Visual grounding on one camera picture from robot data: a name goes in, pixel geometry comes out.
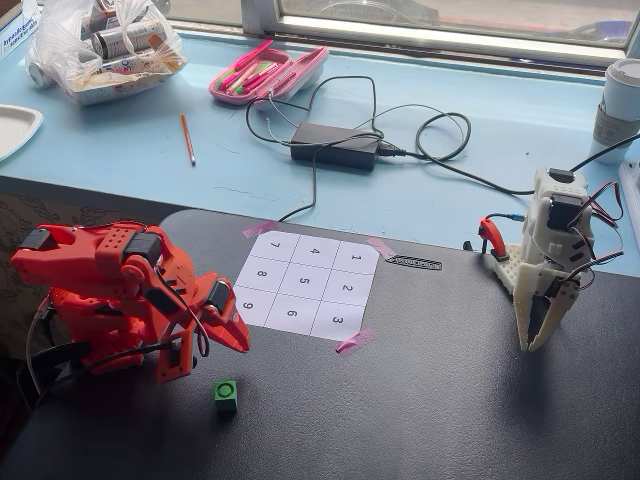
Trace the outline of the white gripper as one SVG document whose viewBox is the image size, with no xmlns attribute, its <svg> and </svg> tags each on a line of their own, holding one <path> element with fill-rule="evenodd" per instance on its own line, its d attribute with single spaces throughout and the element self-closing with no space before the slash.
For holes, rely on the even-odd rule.
<svg viewBox="0 0 640 480">
<path fill-rule="evenodd" d="M 550 268 L 546 263 L 521 263 L 517 267 L 514 310 L 522 351 L 541 348 L 573 306 L 573 290 L 579 289 L 581 279 L 577 275 L 567 281 L 568 276 L 569 272 Z"/>
</svg>

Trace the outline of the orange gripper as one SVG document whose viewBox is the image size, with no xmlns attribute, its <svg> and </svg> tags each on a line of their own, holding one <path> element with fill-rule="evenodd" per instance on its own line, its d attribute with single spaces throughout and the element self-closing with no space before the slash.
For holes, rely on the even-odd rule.
<svg viewBox="0 0 640 480">
<path fill-rule="evenodd" d="M 216 272 L 209 272 L 195 280 L 193 305 L 209 339 L 247 353 L 250 349 L 249 330 L 235 304 L 229 281 Z"/>
</svg>

